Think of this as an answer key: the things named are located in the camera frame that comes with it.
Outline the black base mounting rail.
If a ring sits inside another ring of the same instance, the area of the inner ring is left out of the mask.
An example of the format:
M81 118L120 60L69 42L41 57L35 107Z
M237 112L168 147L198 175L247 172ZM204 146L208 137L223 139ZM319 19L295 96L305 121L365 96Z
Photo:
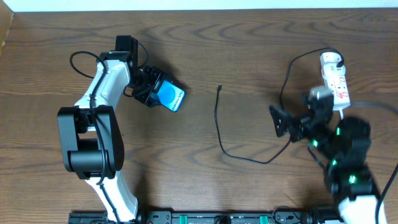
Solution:
M130 223L141 224L335 224L335 217L315 218L311 213L267 212L267 213L176 213L151 211L138 214Z

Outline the white power strip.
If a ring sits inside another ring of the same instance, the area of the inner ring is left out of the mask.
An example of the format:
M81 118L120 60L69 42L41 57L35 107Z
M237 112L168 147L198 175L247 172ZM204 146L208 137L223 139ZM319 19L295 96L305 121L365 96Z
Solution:
M333 109L343 110L350 106L349 91L345 77L345 70L336 71L322 69L324 84L329 88L334 96Z

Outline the white USB charger plug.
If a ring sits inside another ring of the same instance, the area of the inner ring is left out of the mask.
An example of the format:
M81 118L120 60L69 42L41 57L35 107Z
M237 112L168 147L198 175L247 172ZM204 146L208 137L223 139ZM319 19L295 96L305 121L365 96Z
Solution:
M335 52L322 53L320 56L322 75L326 73L345 72L346 71L345 66L338 65L341 61L342 57L338 53Z

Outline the blue screen Galaxy smartphone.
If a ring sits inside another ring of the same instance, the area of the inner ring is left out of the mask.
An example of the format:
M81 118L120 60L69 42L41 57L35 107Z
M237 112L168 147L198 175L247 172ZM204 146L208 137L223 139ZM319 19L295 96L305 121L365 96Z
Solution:
M172 112L177 112L185 98L185 91L171 82L164 81L157 96L161 105Z

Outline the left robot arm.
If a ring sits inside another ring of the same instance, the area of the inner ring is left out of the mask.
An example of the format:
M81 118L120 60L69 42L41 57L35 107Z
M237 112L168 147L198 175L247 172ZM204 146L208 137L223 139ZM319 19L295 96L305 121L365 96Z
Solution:
M148 107L160 105L157 93L165 75L138 64L140 43L130 35L116 37L114 50L96 55L96 75L86 93L58 111L58 130L67 171L90 185L115 223L145 223L139 202L122 172L124 143L115 110L120 97L131 97Z

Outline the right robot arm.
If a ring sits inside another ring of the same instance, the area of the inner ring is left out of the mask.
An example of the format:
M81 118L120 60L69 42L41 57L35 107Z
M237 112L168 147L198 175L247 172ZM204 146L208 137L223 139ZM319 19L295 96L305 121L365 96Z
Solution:
M324 182L334 204L318 206L301 218L302 223L386 223L382 195L365 163L371 146L371 128L361 118L343 118L335 129L333 95L306 95L308 113L293 117L281 108L269 107L278 137L290 134L290 141L308 140L326 159Z

